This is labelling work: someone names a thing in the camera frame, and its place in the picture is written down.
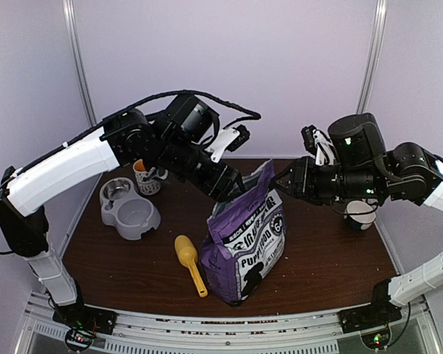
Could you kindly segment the yellow plastic scoop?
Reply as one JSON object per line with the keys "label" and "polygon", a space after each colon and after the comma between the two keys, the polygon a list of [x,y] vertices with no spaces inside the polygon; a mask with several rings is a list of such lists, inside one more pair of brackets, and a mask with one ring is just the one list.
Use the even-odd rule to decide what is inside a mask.
{"label": "yellow plastic scoop", "polygon": [[201,298],[206,297],[208,292],[197,268],[198,252],[192,241],[186,235],[178,235],[174,241],[174,248],[179,263],[189,270],[197,294]]}

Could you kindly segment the purple pet food bag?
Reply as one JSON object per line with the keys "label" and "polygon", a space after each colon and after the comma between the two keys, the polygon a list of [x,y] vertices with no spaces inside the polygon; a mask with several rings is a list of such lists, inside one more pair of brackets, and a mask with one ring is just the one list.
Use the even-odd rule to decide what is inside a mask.
{"label": "purple pet food bag", "polygon": [[247,191],[217,203],[207,219],[200,265],[210,290],[229,305],[241,304],[270,273],[284,252],[286,220],[270,184],[274,161],[243,177]]}

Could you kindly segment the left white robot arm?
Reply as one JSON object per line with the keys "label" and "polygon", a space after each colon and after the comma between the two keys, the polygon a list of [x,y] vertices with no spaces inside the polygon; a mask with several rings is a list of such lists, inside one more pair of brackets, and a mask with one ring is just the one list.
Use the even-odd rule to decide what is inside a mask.
{"label": "left white robot arm", "polygon": [[142,160],[189,181],[215,201],[243,187],[239,171],[222,161],[249,139],[242,121],[225,127],[207,105],[208,94],[175,91],[169,106],[144,115],[135,103],[21,169],[5,171],[0,186],[0,228],[10,250],[23,257],[75,327],[91,321],[69,276],[47,240],[44,205],[93,176]]}

